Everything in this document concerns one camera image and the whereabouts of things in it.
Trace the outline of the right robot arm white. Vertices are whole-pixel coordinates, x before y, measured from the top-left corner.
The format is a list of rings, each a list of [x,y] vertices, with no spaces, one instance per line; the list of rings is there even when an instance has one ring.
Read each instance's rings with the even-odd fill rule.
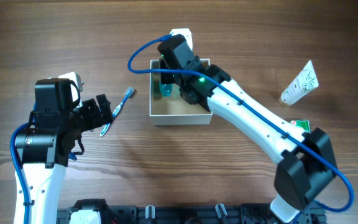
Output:
[[[259,145],[277,166],[270,204],[273,214],[288,223],[335,178],[329,166],[336,160],[329,136],[311,133],[281,119],[251,98],[228,73],[216,65],[205,67],[183,35],[166,35],[157,50],[164,81],[175,83],[180,96],[232,123]]]

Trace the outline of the blue Listerine mouthwash bottle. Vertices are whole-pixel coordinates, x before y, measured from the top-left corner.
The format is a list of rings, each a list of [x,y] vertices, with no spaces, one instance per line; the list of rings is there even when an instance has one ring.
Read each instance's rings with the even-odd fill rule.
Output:
[[[163,97],[170,97],[172,90],[173,90],[173,85],[160,83],[159,88],[160,88],[161,95]]]

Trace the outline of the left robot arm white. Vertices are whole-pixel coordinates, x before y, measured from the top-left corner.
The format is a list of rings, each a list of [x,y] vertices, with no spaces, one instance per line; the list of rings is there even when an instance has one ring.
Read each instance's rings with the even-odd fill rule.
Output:
[[[68,78],[39,80],[35,108],[11,136],[17,197],[15,223],[55,223],[60,191],[72,149],[81,135],[113,121],[106,95],[81,101]]]

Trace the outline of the white Pantene tube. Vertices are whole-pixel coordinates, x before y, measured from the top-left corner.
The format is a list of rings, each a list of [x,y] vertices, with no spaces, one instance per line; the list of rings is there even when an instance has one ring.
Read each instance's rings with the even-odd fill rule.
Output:
[[[301,72],[282,92],[279,102],[283,105],[293,105],[317,87],[319,87],[318,79],[313,63],[309,60]]]

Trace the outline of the green white soap box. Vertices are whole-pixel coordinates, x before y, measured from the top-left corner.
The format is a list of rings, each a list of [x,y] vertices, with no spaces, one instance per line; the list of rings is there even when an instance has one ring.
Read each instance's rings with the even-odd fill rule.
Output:
[[[305,132],[310,133],[310,122],[308,120],[291,120],[290,123],[296,127],[302,128]]]

